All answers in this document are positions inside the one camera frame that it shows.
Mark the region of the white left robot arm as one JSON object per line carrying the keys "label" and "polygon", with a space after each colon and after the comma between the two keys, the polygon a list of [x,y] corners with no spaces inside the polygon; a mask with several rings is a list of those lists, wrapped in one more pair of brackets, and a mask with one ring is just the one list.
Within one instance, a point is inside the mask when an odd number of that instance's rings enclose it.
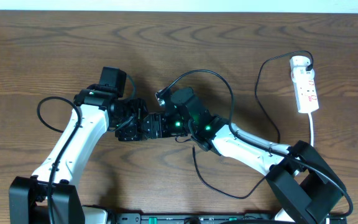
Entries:
{"label": "white left robot arm", "polygon": [[60,139],[30,177],[17,176],[9,188],[11,223],[114,223],[107,208],[83,205],[77,187],[95,145],[106,132],[120,141],[139,141],[145,101],[122,91],[81,90],[68,104],[71,118]]}

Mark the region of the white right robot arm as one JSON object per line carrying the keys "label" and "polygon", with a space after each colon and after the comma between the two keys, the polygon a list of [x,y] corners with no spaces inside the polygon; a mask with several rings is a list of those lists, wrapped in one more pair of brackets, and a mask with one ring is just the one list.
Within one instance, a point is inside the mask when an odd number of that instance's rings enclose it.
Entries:
{"label": "white right robot arm", "polygon": [[211,115],[192,88],[155,94],[162,112],[144,120],[147,138],[190,136],[202,150],[230,157],[261,173],[282,205],[277,221],[327,223],[345,187],[317,150],[264,140]]}

